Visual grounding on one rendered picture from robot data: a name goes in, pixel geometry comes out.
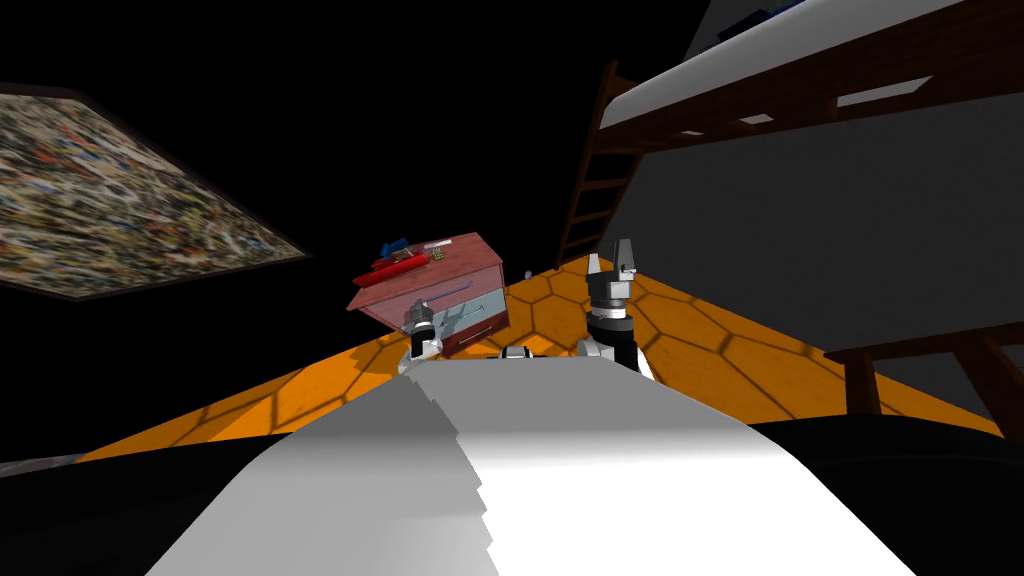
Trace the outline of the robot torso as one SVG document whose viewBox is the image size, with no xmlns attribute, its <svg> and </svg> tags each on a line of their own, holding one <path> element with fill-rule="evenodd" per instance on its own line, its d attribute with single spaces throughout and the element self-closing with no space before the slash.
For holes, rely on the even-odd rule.
<svg viewBox="0 0 1024 576">
<path fill-rule="evenodd" d="M 147 576 L 914 576 L 791 453 L 597 357 L 427 362 L 253 459 Z"/>
</svg>

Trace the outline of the pale blue drawer front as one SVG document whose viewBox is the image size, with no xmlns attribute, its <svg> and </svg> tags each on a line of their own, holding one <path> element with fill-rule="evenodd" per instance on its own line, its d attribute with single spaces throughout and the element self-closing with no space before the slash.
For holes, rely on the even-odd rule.
<svg viewBox="0 0 1024 576">
<path fill-rule="evenodd" d="M 497 289 L 434 314 L 433 322 L 441 339 L 466 330 L 506 311 L 505 292 Z"/>
</svg>

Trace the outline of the speckled abstract wall picture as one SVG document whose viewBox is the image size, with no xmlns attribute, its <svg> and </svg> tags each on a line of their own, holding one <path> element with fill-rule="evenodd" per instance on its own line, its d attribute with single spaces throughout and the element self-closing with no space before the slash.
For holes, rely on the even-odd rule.
<svg viewBox="0 0 1024 576">
<path fill-rule="evenodd" d="M 94 99 L 0 82 L 0 286 L 84 301 L 307 257 Z"/>
</svg>

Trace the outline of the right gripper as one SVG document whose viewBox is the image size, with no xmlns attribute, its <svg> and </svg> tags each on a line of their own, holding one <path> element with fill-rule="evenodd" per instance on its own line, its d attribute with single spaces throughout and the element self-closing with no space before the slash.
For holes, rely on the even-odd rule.
<svg viewBox="0 0 1024 576">
<path fill-rule="evenodd" d="M 616 241 L 613 263 L 615 270 L 602 271 L 599 255 L 597 253 L 588 255 L 585 280 L 592 303 L 617 302 L 623 304 L 632 297 L 632 282 L 635 280 L 636 266 L 632 243 L 629 239 Z"/>
</svg>

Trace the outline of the dark wooden loft bed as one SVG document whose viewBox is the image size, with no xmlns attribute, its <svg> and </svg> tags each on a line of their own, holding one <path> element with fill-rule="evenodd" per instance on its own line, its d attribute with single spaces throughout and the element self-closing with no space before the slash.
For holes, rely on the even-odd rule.
<svg viewBox="0 0 1024 576">
<path fill-rule="evenodd" d="M 805 0 L 644 83 L 602 74 L 566 227 L 606 227 L 629 176 L 592 162 L 1024 91 L 1024 0 Z"/>
</svg>

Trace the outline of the red wooden dresser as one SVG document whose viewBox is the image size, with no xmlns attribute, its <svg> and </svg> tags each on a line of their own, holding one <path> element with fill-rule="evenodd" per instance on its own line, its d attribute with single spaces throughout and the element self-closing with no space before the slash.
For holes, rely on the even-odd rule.
<svg viewBox="0 0 1024 576">
<path fill-rule="evenodd" d="M 477 233 L 453 237 L 438 247 L 442 257 L 435 260 L 424 244 L 415 245 L 423 256 L 423 264 L 414 269 L 399 263 L 404 272 L 380 283 L 358 290 L 347 305 L 407 334 L 406 319 L 417 300 L 424 300 L 434 313 L 487 294 L 497 289 L 505 292 L 502 260 Z M 452 358 L 509 326 L 506 311 L 475 326 L 441 339 L 433 322 L 435 335 L 442 341 L 442 356 Z"/>
</svg>

